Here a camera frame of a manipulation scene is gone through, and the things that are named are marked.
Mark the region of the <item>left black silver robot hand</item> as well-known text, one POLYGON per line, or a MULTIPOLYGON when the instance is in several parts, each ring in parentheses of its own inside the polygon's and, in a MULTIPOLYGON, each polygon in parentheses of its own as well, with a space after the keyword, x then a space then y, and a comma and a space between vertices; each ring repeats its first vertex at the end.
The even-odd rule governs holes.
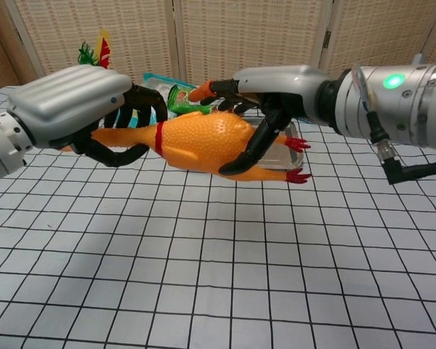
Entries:
POLYGON ((115 153, 96 141, 92 132, 102 121, 106 131, 129 130, 132 112, 139 111, 136 128, 168 119, 159 92, 141 87, 122 73, 93 65, 75 65, 24 84, 9 94, 7 112, 23 125, 37 148, 69 145, 108 167, 131 164, 147 151, 146 145, 128 145, 115 153))

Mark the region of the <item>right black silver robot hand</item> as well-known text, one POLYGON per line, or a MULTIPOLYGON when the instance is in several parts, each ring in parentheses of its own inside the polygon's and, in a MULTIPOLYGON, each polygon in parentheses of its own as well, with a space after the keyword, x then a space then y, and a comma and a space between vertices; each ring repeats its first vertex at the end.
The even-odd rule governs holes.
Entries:
POLYGON ((227 80, 210 80, 190 94, 193 103, 209 104, 225 99, 226 107, 240 104, 259 108, 264 115, 244 151, 221 166, 221 175, 239 175, 265 155, 280 131, 292 119, 302 118, 327 125, 320 112, 322 89, 329 83, 326 73, 308 65, 245 68, 227 80))

